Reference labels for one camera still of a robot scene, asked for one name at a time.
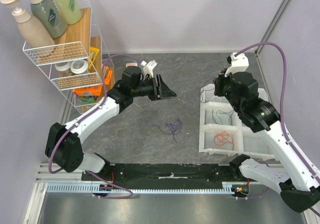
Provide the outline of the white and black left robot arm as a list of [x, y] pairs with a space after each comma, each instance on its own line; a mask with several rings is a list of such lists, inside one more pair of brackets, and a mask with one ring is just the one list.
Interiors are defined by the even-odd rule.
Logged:
[[129, 66], [92, 110], [88, 110], [78, 118], [66, 124], [54, 123], [50, 129], [45, 148], [49, 158], [48, 170], [55, 173], [52, 164], [60, 170], [71, 173], [77, 169], [90, 171], [99, 181], [110, 175], [109, 162], [99, 154], [84, 153], [83, 142], [97, 128], [109, 119], [117, 116], [130, 106], [134, 98], [147, 96], [151, 101], [177, 97], [163, 81], [160, 74], [142, 79], [142, 70], [137, 66]]

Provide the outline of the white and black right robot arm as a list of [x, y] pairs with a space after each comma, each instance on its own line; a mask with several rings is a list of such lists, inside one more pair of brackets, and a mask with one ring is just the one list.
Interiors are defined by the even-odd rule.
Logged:
[[285, 169], [276, 171], [241, 154], [230, 162], [230, 177], [235, 181], [247, 178], [267, 186], [297, 213], [317, 204], [320, 170], [289, 134], [276, 108], [259, 97], [258, 82], [253, 75], [246, 71], [228, 73], [224, 68], [214, 86], [214, 94], [228, 100], [241, 122], [268, 145]]

